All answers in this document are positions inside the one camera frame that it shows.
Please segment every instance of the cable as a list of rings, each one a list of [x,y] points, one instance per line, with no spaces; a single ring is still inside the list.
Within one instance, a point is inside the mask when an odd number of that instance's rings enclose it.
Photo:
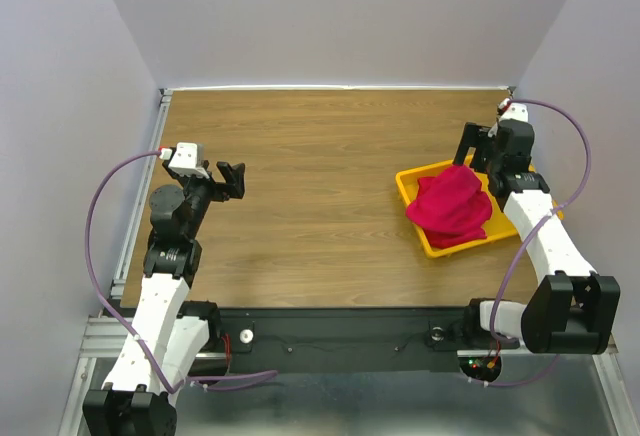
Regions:
[[[492,340],[489,342],[489,352],[487,353],[487,355],[486,355],[484,358],[482,358],[482,360],[483,360],[483,361],[484,361],[485,359],[489,359],[489,358],[491,357],[491,353],[493,353],[493,348],[492,348],[492,346],[493,346],[493,341],[495,341],[495,339],[492,339]],[[497,347],[499,348],[499,347],[500,347],[500,341],[496,341],[496,343],[498,343],[498,346],[497,346]]]
[[[231,364],[231,337],[229,334],[223,335],[222,341],[224,342],[224,358],[227,361],[227,369],[229,369]]]
[[[493,359],[491,361],[489,361],[489,364],[493,364],[493,365],[496,364],[496,361],[498,361],[498,357],[500,356],[500,349],[501,349],[500,348],[500,341],[496,341],[496,344],[497,344],[497,346],[496,346],[496,354],[493,355]],[[482,360],[485,361],[485,360],[491,358],[492,357],[492,355],[491,355],[492,351],[493,350],[491,349],[491,345],[489,345],[489,354],[487,354],[484,358],[482,358]]]
[[[219,392],[239,391],[241,389],[247,389],[247,388],[257,386],[258,384],[266,383],[267,381],[275,378],[277,375],[278,375],[278,371],[276,371],[275,369],[271,369],[269,371],[262,371],[260,373],[253,373],[253,374],[236,374],[231,376],[197,376],[193,378],[187,378],[187,381],[189,381],[191,384],[195,386],[199,386],[203,388],[205,391],[219,391]],[[258,378],[258,379],[256,381],[251,381],[250,383],[239,384],[235,386],[218,387],[218,386],[208,386],[206,384],[202,384],[203,382],[206,382],[206,381],[238,381],[238,380],[253,379],[253,378]]]
[[[580,123],[578,123],[578,121],[573,116],[571,116],[565,110],[559,108],[554,104],[545,103],[543,101],[537,101],[534,99],[512,99],[509,102],[509,105],[511,105],[512,103],[532,104],[534,106],[542,106],[544,108],[548,108],[557,113],[560,113],[562,116],[564,116],[573,125],[573,127],[576,128],[576,130],[578,131],[578,134],[580,135],[580,138],[582,139],[582,143],[584,145],[584,151],[585,151],[585,168],[584,168],[584,174],[582,175],[582,180],[580,181],[578,188],[569,197],[569,199],[567,199],[564,203],[559,204],[558,206],[553,208],[548,215],[543,216],[540,219],[540,221],[538,221],[538,223],[529,232],[527,237],[524,240],[522,240],[522,245],[520,245],[520,247],[518,248],[518,251],[513,257],[513,260],[511,261],[511,264],[509,265],[509,268],[507,269],[507,272],[504,275],[502,284],[500,284],[500,289],[498,290],[498,294],[496,295],[495,301],[493,303],[493,307],[491,308],[491,316],[489,319],[489,329],[491,331],[491,336],[493,336],[496,339],[496,341],[502,341],[502,342],[511,342],[513,341],[513,339],[506,338],[496,333],[496,330],[495,330],[496,315],[498,312],[498,306],[500,304],[500,301],[502,301],[502,298],[504,297],[505,290],[507,289],[507,284],[509,284],[509,281],[513,277],[513,273],[515,272],[518,261],[520,261],[520,258],[526,251],[529,243],[533,240],[533,238],[535,238],[536,234],[538,234],[538,232],[540,231],[540,228],[542,228],[542,226],[544,226],[544,224],[547,221],[549,221],[553,216],[555,216],[559,211],[562,211],[564,208],[566,208],[571,203],[573,203],[578,198],[578,196],[580,196],[580,193],[582,193],[585,186],[587,185],[587,181],[589,180],[589,174],[591,173],[591,146],[589,145],[589,140],[587,138],[586,133],[584,132],[584,129],[582,128],[582,126],[580,126]],[[558,360],[559,360],[559,355],[556,355],[556,357],[553,359],[553,361],[549,366],[547,366],[540,373],[538,373],[537,375],[529,379],[525,379],[523,381],[516,381],[512,383],[489,383],[488,386],[510,388],[510,387],[523,386],[525,384],[533,383],[543,378],[547,374],[549,374],[557,364]]]
[[[131,325],[131,323],[129,323],[125,318],[123,318],[122,315],[118,313],[118,311],[116,311],[116,309],[109,303],[109,301],[107,301],[107,298],[105,298],[104,295],[102,294],[102,291],[100,290],[100,285],[98,284],[98,280],[96,278],[96,273],[93,270],[93,262],[91,261],[91,244],[90,244],[91,222],[93,220],[93,212],[95,211],[96,203],[98,202],[98,198],[100,197],[102,190],[118,170],[122,169],[123,167],[125,167],[126,165],[134,161],[137,161],[139,159],[146,158],[149,156],[160,156],[160,151],[147,151],[146,153],[141,153],[136,156],[132,156],[128,159],[125,159],[121,163],[114,166],[114,168],[107,173],[107,175],[104,177],[104,179],[98,186],[98,189],[96,189],[96,192],[93,195],[93,198],[91,199],[91,204],[89,205],[89,211],[87,213],[87,222],[84,228],[84,258],[87,262],[87,271],[89,272],[89,278],[91,279],[91,284],[102,306],[104,306],[104,308],[109,312],[109,314],[111,314],[111,316],[113,316],[120,324],[122,324],[122,326],[124,326],[124,328],[129,332],[129,334],[131,334],[131,336],[133,336],[133,338],[137,341],[137,343],[140,345],[140,349],[142,349],[142,352],[144,353],[147,360],[149,361],[149,365],[153,369],[153,372],[158,376],[160,383],[162,383],[162,386],[164,386],[164,388],[167,390],[169,394],[175,394],[185,383],[185,380],[178,381],[178,383],[175,386],[171,386],[171,383],[169,383],[169,380],[167,379],[165,374],[162,372],[162,368],[158,364],[158,361],[156,360],[156,358],[153,356],[153,353],[149,349],[149,346],[147,346],[147,343],[145,343],[145,341],[142,339],[140,334],[135,330],[135,328]],[[268,379],[275,377],[276,374],[278,373],[276,370],[272,370],[272,371],[274,371],[275,374],[270,376]],[[248,379],[248,378],[260,376],[262,374],[263,373],[233,375],[233,376],[215,376],[215,377],[221,378],[221,379],[216,379],[216,381],[226,381],[226,380],[232,381],[237,379]],[[196,381],[201,379],[202,378],[193,378],[193,379],[190,378],[189,380]],[[263,381],[266,381],[266,379],[253,382],[253,384],[242,385],[242,387],[227,388],[225,389],[225,391],[231,391],[232,389],[248,388],[250,386],[254,386],[255,384],[259,384]]]

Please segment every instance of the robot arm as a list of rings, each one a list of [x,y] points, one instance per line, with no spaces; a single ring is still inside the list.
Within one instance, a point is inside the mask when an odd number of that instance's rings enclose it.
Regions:
[[[176,400],[195,357],[221,337],[217,305],[185,298],[198,270],[202,248],[195,238],[209,204],[242,199],[245,166],[218,162],[225,182],[217,182],[207,171],[209,163],[202,160],[201,145],[163,148],[160,158],[181,187],[162,186],[149,199],[153,229],[132,325],[166,381],[129,334],[102,388],[85,397],[83,413],[92,435],[174,434]]]
[[[454,159],[464,163],[476,148],[471,168],[486,173],[489,191],[524,240],[553,201],[541,175],[530,170],[534,132],[523,104],[503,101],[492,127],[467,123]],[[554,215],[527,246],[538,289],[528,305],[499,303],[495,329],[524,340],[537,353],[601,353],[608,344],[620,288],[600,276],[582,257]],[[479,327],[489,330],[494,301],[472,301]]]

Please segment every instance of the wooden tabletop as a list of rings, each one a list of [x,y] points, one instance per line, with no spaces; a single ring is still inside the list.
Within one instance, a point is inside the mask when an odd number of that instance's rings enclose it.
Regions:
[[[501,91],[190,91],[171,101],[162,145],[205,144],[246,163],[243,200],[212,203],[190,299],[220,306],[464,305],[493,297],[511,238],[426,258],[395,174],[453,158],[467,121],[492,124]],[[151,190],[172,183],[156,164]],[[122,304],[135,306],[151,228],[140,224]],[[507,298],[536,286],[523,258]]]

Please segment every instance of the red cloth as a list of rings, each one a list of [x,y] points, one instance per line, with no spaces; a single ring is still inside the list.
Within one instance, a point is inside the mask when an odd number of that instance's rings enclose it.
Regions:
[[[487,237],[482,225],[491,218],[491,201],[467,166],[451,166],[418,184],[407,217],[424,229],[431,246],[449,248]]]

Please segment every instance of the white wall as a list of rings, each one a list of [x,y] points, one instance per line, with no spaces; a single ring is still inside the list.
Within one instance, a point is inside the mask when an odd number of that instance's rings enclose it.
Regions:
[[[158,92],[112,0],[2,2],[0,433],[50,436],[98,308],[84,266],[87,207],[113,163],[148,144]],[[98,207],[93,246],[105,286],[134,173]]]
[[[163,87],[515,84],[565,0],[115,0]]]
[[[567,0],[517,93],[563,106],[590,137],[591,179],[566,212],[566,226],[587,259],[622,287],[614,336],[638,414],[639,41],[640,0]],[[555,114],[532,114],[537,168],[552,192],[566,198],[584,168],[579,138]]]

